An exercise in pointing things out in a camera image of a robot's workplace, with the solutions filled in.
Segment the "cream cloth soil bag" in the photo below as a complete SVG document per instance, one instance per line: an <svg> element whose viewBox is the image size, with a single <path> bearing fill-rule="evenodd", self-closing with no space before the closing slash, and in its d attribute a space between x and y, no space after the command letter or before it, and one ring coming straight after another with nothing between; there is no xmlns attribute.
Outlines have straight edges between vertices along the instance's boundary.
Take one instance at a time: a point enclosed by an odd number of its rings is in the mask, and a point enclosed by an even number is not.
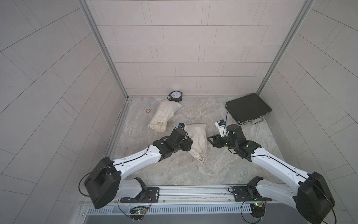
<svg viewBox="0 0 358 224"><path fill-rule="evenodd" d="M200 162L206 162L207 135L206 124L186 125L189 138L193 141L189 154Z"/></svg>

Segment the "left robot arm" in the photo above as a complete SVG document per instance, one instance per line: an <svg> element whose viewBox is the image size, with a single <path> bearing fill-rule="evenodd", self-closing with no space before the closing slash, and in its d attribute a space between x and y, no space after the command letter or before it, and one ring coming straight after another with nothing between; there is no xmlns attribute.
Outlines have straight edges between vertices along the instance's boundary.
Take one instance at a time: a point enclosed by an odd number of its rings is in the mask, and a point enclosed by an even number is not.
<svg viewBox="0 0 358 224"><path fill-rule="evenodd" d="M83 183L87 194L95 209L100 209L115 198L128 198L131 202L148 201L147 186L141 178L128 179L134 172L151 164L158 163L182 151L190 151L193 140L187 131L181 127L173 129L169 136L165 136L146 149L122 159L111 160L102 158L97 166L86 174Z"/></svg>

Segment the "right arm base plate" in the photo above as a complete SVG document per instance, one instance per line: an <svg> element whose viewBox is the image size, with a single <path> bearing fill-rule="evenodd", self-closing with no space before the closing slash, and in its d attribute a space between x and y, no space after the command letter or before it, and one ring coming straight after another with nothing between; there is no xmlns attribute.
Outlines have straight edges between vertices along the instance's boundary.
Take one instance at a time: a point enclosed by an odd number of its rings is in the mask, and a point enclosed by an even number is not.
<svg viewBox="0 0 358 224"><path fill-rule="evenodd" d="M234 195L236 202L272 201L271 198L262 197L257 191L256 187L233 186L229 187L228 190Z"/></svg>

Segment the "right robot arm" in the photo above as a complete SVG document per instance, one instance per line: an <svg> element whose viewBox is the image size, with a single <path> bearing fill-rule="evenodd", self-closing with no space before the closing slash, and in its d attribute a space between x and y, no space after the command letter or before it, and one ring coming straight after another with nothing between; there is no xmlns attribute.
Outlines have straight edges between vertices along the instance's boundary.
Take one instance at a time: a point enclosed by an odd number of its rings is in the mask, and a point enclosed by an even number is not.
<svg viewBox="0 0 358 224"><path fill-rule="evenodd" d="M226 122L220 120L216 126L219 134L207 138L213 147L227 147L230 153L266 169L284 182L276 184L256 176L246 190L234 187L233 194L246 197L248 201L279 201L296 209L312 224L322 223L333 211L335 200L321 174L308 173L277 158L260 144L247 140L239 125L226 126Z"/></svg>

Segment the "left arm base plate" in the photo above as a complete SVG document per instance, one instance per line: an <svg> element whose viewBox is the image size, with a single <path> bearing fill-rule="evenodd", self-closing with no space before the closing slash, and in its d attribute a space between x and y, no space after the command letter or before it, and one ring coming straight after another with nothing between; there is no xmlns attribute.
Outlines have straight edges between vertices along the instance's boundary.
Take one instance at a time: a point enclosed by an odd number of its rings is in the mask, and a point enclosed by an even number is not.
<svg viewBox="0 0 358 224"><path fill-rule="evenodd" d="M120 199L121 203L157 203L159 197L159 187L149 187L141 190L141 192L135 197L124 197Z"/></svg>

